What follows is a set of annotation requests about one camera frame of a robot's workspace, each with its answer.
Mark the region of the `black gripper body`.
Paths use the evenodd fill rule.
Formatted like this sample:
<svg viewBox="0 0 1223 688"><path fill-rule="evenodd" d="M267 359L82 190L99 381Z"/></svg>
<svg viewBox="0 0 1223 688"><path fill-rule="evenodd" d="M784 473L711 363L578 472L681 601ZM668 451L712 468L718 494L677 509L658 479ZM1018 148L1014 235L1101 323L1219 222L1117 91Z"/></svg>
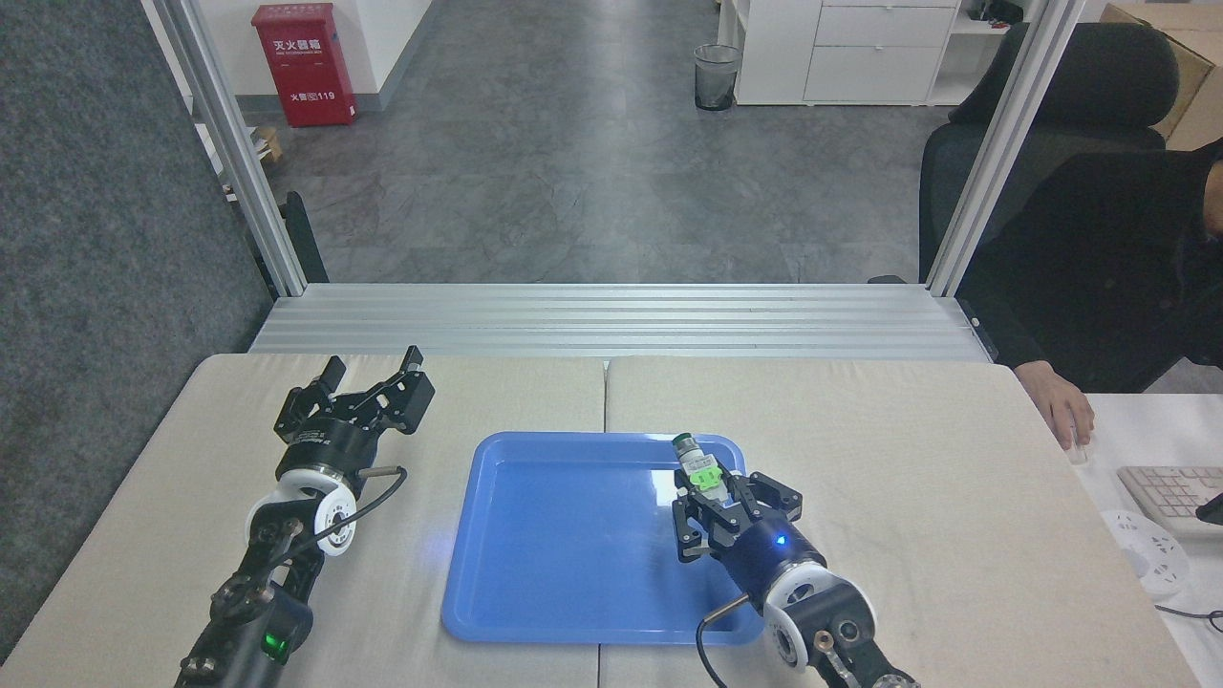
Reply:
<svg viewBox="0 0 1223 688"><path fill-rule="evenodd" d="M276 479L287 470L331 470L352 480L373 466L382 431L344 419L306 419L296 431L284 434L287 452L276 467Z"/></svg>
<svg viewBox="0 0 1223 688"><path fill-rule="evenodd" d="M826 557L786 519L786 514L769 514L752 523L733 545L715 554L715 558L748 598L767 598L783 571L793 565L826 567Z"/></svg>

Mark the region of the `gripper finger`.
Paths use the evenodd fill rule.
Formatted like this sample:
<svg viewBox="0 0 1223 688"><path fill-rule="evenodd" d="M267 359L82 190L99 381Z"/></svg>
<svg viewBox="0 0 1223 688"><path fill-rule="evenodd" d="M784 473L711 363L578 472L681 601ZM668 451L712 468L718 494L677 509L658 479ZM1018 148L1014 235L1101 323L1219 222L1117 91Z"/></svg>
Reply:
<svg viewBox="0 0 1223 688"><path fill-rule="evenodd" d="M318 378L305 387L291 389L275 422L275 435L294 437L311 414L331 411L333 392L339 389L346 370L344 360L331 356Z"/></svg>
<svg viewBox="0 0 1223 688"><path fill-rule="evenodd" d="M329 400L325 417L367 431L382 433L393 428L404 435L415 434L434 396L422 364L419 347L410 347L390 378L366 391Z"/></svg>
<svg viewBox="0 0 1223 688"><path fill-rule="evenodd" d="M794 523L804 512L804 495L768 475L755 470L750 475L725 475L731 502L725 507L728 525L750 525L759 521Z"/></svg>
<svg viewBox="0 0 1223 688"><path fill-rule="evenodd" d="M681 563L702 556L720 558L737 543L737 505L726 505L704 492L679 488L671 501L671 519Z"/></svg>

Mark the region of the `person's hand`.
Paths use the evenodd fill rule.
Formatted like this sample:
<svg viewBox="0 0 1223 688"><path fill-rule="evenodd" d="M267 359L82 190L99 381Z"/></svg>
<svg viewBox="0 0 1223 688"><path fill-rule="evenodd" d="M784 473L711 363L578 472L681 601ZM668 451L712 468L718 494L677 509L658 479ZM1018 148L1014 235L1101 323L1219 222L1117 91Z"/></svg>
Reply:
<svg viewBox="0 0 1223 688"><path fill-rule="evenodd" d="M1030 360L1013 371L1062 448L1091 444L1095 411L1080 389L1062 378L1048 360Z"/></svg>

